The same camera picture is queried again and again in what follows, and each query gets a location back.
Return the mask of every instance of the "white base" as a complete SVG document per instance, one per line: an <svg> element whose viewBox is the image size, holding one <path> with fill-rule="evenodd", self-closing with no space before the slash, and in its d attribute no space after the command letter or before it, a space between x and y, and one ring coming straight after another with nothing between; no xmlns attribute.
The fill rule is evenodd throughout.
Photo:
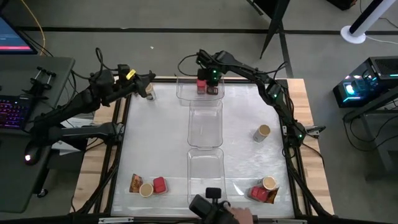
<svg viewBox="0 0 398 224"><path fill-rule="evenodd" d="M344 26L341 31L340 34L341 36L349 43L352 44L362 44L363 42L365 42L366 40L366 35L362 34L359 37L354 37L351 35L351 33L349 32L349 28L351 26Z"/></svg>

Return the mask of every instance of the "human hand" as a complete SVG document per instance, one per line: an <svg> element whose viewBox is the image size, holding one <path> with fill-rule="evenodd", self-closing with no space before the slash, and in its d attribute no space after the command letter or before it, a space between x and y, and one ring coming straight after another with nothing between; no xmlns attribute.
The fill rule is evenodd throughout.
<svg viewBox="0 0 398 224"><path fill-rule="evenodd" d="M239 224L253 224L253 214L248 208L231 208L226 206L226 209L234 215Z"/></svg>

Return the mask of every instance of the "yellow tag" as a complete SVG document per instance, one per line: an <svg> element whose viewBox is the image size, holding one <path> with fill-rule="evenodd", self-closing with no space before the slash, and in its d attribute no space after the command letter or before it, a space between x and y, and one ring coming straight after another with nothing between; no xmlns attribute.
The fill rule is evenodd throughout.
<svg viewBox="0 0 398 224"><path fill-rule="evenodd" d="M127 80L130 80L130 78L132 78L134 76L134 74L136 74L136 71L134 69L132 69L127 75L126 78Z"/></svg>

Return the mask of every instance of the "wooden table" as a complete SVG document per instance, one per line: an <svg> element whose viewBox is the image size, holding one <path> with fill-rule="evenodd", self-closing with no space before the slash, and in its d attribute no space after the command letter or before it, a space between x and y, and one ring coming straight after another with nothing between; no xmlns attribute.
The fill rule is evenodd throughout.
<svg viewBox="0 0 398 224"><path fill-rule="evenodd" d="M295 119L299 120L304 126L313 125L312 114L310 109L310 104L308 102L307 91L305 89L304 80L302 79L287 79L289 84L289 93L290 97L294 103L294 116ZM121 109L119 110L119 120L124 111L124 100L121 103ZM110 122L112 120L112 115L114 111L114 103L111 104L111 107L101 107L95 113L94 123L105 123ZM319 151L318 141L311 137L306 137L304 143L313 147L317 151ZM100 181L101 170L104 161L105 155L105 145L101 145L95 147L88 152L86 152L83 163L81 165L81 171L78 179L78 183L75 190L75 196L73 198L73 205L78 210L83 206L83 204L89 199L91 194L94 192L95 188L98 186L98 182ZM114 150L111 154L110 165L113 162L114 158ZM300 148L303 168L305 172L305 178L307 181L307 186L311 190L312 194L314 194L315 198L321 203L323 208L329 213L333 214L333 206L331 204L330 194L328 183L326 180L325 170L323 168L323 162L320 156L313 152L311 149L306 146L302 146ZM300 190L300 187L297 186L297 194L298 194L298 202L300 205L301 211L305 212L303 195ZM101 204L101 212L105 209L106 200L108 198L109 187L106 187L104 190L103 200Z"/></svg>

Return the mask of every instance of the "black desk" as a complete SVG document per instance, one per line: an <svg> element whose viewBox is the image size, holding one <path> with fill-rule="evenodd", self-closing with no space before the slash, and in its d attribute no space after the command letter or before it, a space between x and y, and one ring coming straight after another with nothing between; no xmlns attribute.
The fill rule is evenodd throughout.
<svg viewBox="0 0 398 224"><path fill-rule="evenodd" d="M57 74L51 81L52 89L45 91L46 101L55 107L62 94L70 70L75 61L72 58L52 58L36 55L0 55L0 95L20 95L31 87L29 78L37 74L41 66ZM51 108L38 103L31 119ZM42 150L41 160L34 166L24 164L24 151L30 137L22 131L0 129L0 212L23 212L32 194L41 189L47 175L47 160L50 147Z"/></svg>

